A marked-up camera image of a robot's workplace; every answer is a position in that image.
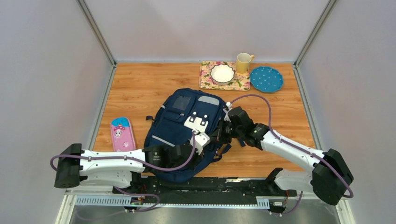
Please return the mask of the navy blue school backpack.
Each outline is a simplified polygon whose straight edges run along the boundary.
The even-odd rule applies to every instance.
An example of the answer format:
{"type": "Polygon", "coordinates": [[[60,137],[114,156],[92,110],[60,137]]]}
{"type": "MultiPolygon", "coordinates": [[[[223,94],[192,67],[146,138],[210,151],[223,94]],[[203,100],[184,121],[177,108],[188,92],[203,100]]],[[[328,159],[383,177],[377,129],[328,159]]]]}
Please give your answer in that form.
{"type": "MultiPolygon", "coordinates": [[[[157,145],[182,145],[192,138],[192,130],[216,135],[226,102],[216,96],[190,88],[178,89],[160,107],[147,133],[144,147],[157,145]]],[[[186,182],[212,162],[219,161],[223,144],[215,140],[204,147],[203,160],[194,168],[185,171],[154,173],[158,178],[170,182],[186,182]]]]}

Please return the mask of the pink cartoon pencil case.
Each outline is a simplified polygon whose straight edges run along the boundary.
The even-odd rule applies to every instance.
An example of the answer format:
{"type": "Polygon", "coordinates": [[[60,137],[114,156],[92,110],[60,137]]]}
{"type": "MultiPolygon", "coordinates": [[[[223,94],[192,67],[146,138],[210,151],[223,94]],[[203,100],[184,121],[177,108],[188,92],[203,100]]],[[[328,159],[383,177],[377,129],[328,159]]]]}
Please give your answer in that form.
{"type": "Polygon", "coordinates": [[[132,125],[127,117],[114,119],[110,125],[112,145],[115,152],[134,151],[136,142],[132,125]]]}

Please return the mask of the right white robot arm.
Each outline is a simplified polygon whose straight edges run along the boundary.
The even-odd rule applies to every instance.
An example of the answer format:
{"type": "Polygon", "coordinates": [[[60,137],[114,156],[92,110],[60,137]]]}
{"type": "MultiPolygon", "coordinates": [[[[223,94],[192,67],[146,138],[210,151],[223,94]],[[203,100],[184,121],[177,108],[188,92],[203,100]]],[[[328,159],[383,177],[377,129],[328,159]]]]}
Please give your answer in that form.
{"type": "Polygon", "coordinates": [[[271,195],[284,190],[314,193],[329,205],[337,205],[342,198],[352,198],[350,185],[354,177],[341,153],[335,149],[323,151],[302,145],[282,136],[268,125],[254,123],[241,107],[228,110],[227,119],[220,119],[211,135],[212,140],[229,143],[239,139],[259,150],[279,155],[298,165],[302,172],[281,169],[266,182],[271,195]]]}

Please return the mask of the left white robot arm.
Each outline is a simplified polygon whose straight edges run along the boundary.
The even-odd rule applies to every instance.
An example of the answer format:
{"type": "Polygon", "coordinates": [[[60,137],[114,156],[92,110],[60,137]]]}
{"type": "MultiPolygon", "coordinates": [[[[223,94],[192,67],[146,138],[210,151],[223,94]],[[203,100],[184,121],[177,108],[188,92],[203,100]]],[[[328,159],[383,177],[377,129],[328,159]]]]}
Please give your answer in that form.
{"type": "Polygon", "coordinates": [[[94,184],[126,188],[136,194],[143,182],[134,174],[185,171],[200,162],[202,153],[202,145],[193,142],[121,152],[83,150],[81,144],[74,143],[51,158],[50,165],[56,171],[55,188],[94,184]]]}

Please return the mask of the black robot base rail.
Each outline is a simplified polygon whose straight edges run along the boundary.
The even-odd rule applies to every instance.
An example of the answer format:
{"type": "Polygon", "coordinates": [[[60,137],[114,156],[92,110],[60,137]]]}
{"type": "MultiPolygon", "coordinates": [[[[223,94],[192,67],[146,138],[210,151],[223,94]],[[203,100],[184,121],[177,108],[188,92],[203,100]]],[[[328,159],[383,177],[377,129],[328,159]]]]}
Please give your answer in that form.
{"type": "Polygon", "coordinates": [[[289,197],[297,196],[295,190],[282,190],[273,180],[236,177],[193,177],[187,182],[176,183],[154,176],[133,175],[129,187],[112,189],[115,194],[122,191],[145,194],[141,199],[143,205],[156,202],[184,206],[259,205],[275,213],[284,212],[289,197]]]}

